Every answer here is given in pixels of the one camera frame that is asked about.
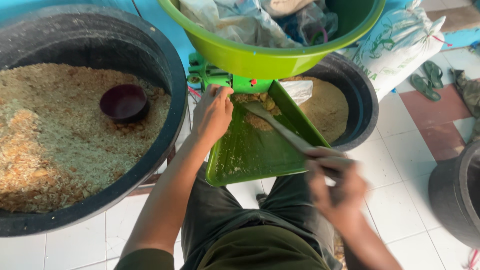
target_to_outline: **dark purple bowl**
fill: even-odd
[[[100,99],[100,109],[115,123],[138,122],[149,108],[147,94],[136,85],[115,86]]]

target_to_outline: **green flip-flop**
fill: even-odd
[[[417,91],[422,93],[431,101],[439,101],[442,97],[432,89],[432,83],[425,77],[420,77],[418,74],[413,74],[410,81]]]
[[[432,82],[432,87],[435,89],[442,89],[444,84],[442,83],[442,76],[444,75],[442,69],[432,61],[426,61],[423,63],[423,69],[427,75],[427,79]]]

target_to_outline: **red floor tile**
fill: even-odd
[[[419,91],[400,94],[419,130],[472,116],[453,84],[436,91],[442,96],[437,102],[427,99]]]
[[[436,161],[458,157],[465,147],[462,136],[452,122],[420,129],[420,134]]]

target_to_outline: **black bucket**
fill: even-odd
[[[440,223],[462,243],[480,248],[480,141],[457,158],[438,162],[428,195]]]
[[[332,52],[300,75],[335,85],[347,99],[347,128],[330,144],[332,148],[339,151],[352,150],[370,137],[377,125],[378,99],[372,83],[354,62]]]
[[[165,161],[175,145],[187,106],[180,57],[153,25],[133,14],[95,5],[48,7],[5,22],[0,28],[0,68],[64,63],[133,74],[171,95],[159,135],[133,168],[108,188],[50,213],[0,211],[0,237],[59,229],[91,218],[118,203]]]

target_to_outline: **camouflage cloth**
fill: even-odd
[[[473,117],[477,118],[477,121],[473,126],[472,136],[468,143],[480,140],[480,82],[467,80],[465,77],[465,71],[463,70],[452,69],[452,72],[455,76],[455,86],[457,91],[463,97],[463,101]]]

